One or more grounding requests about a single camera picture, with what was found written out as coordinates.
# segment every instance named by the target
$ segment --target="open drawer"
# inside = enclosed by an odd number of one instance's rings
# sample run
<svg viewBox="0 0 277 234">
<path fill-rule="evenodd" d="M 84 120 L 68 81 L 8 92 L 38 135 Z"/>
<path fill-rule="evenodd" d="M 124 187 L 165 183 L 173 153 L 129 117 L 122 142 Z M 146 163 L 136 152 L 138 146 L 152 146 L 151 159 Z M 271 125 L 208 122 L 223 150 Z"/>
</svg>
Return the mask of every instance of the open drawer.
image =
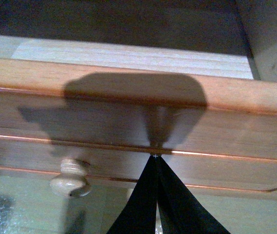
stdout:
<svg viewBox="0 0 277 234">
<path fill-rule="evenodd" d="M 190 187 L 277 191 L 277 84 L 0 59 L 0 171 L 135 182 L 150 153 Z"/>
</svg>

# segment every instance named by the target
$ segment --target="round knob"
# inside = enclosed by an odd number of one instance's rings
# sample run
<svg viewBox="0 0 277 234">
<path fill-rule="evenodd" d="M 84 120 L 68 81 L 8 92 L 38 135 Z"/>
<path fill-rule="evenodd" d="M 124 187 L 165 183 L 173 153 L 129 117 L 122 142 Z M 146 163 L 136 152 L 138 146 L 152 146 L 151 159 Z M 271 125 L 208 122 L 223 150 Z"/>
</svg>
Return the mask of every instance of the round knob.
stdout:
<svg viewBox="0 0 277 234">
<path fill-rule="evenodd" d="M 91 186 L 85 178 L 88 167 L 89 164 L 79 160 L 62 160 L 61 174 L 50 182 L 53 193 L 66 198 L 77 198 L 89 194 Z"/>
</svg>

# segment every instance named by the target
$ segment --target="wooden dresser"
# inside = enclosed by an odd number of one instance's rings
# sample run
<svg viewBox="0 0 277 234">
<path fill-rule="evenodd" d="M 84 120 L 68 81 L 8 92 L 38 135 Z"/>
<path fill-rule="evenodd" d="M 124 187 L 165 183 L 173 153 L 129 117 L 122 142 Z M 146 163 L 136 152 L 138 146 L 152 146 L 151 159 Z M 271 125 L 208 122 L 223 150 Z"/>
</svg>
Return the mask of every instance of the wooden dresser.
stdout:
<svg viewBox="0 0 277 234">
<path fill-rule="evenodd" d="M 254 80 L 231 5 L 165 6 L 159 25 L 125 22 L 134 33 L 86 1 L 2 2 L 0 175 L 50 179 L 76 158 L 90 183 L 132 188 L 153 153 L 198 193 L 277 199 L 277 82 Z M 64 28 L 60 12 L 82 6 L 97 21 L 69 12 Z M 199 20 L 184 27 L 198 16 L 211 36 Z"/>
</svg>

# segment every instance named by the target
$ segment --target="wooden trim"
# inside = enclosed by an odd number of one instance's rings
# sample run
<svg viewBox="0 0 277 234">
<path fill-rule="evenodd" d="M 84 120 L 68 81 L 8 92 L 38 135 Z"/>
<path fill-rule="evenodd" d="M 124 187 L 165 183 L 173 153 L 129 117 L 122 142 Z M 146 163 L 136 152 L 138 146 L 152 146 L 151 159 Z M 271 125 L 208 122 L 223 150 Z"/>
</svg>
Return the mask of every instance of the wooden trim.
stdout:
<svg viewBox="0 0 277 234">
<path fill-rule="evenodd" d="M 277 83 L 0 59 L 1 92 L 63 97 L 66 84 L 79 78 L 88 78 L 87 85 L 73 84 L 67 96 L 277 115 Z M 198 86 L 185 85 L 187 80 Z M 204 97 L 196 95 L 197 89 Z"/>
<path fill-rule="evenodd" d="M 275 158 L 262 158 L 262 157 L 248 157 L 248 156 L 234 156 L 234 155 L 220 155 L 220 154 L 206 154 L 200 152 L 185 152 L 173 149 L 156 149 L 152 147 L 142 147 L 142 146 L 130 146 L 130 145 L 107 145 L 107 144 L 97 144 L 89 142 L 77 142 L 77 141 L 64 141 L 64 140 L 50 140 L 45 138 L 33 138 L 33 137 L 23 137 L 23 136 L 5 136 L 0 135 L 0 140 L 8 141 L 21 141 L 37 144 L 53 144 L 59 146 L 74 146 L 74 147 L 86 147 L 104 150 L 118 150 L 126 152 L 140 152 L 148 154 L 159 154 L 159 155 L 174 155 L 174 156 L 194 156 L 194 157 L 211 157 L 216 159 L 229 159 L 238 161 L 250 161 L 258 163 L 277 163 Z"/>
<path fill-rule="evenodd" d="M 59 175 L 58 172 L 48 172 L 48 171 L 38 171 L 38 170 L 29 170 L 22 168 L 12 168 L 12 167 L 2 167 L 0 166 L 0 171 L 10 171 L 13 173 L 32 173 L 32 174 L 41 174 L 45 175 L 45 178 L 52 178 Z M 128 179 L 128 178 L 117 178 L 117 177 L 101 177 L 101 176 L 86 176 L 89 179 L 99 179 L 115 182 L 125 182 L 125 183 L 137 183 L 137 179 Z M 273 193 L 277 191 L 277 188 L 269 190 L 253 190 L 253 189 L 238 189 L 238 188 L 227 188 L 227 187 L 215 187 L 215 186 L 204 186 L 204 185 L 194 185 L 194 184 L 185 184 L 186 187 L 192 189 L 209 189 L 209 190 L 223 190 L 229 192 L 240 192 L 240 193 Z"/>
</svg>

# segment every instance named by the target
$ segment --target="drawer knob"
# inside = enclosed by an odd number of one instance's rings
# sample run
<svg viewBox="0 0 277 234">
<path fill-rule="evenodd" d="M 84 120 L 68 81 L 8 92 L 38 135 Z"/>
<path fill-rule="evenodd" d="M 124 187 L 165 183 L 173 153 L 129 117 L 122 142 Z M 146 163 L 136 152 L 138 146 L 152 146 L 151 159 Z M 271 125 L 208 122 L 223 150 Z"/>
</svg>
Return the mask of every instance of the drawer knob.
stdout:
<svg viewBox="0 0 277 234">
<path fill-rule="evenodd" d="M 65 198 L 78 198 L 90 193 L 91 185 L 86 180 L 89 164 L 64 159 L 60 165 L 61 174 L 51 179 L 50 186 L 54 194 Z"/>
</svg>

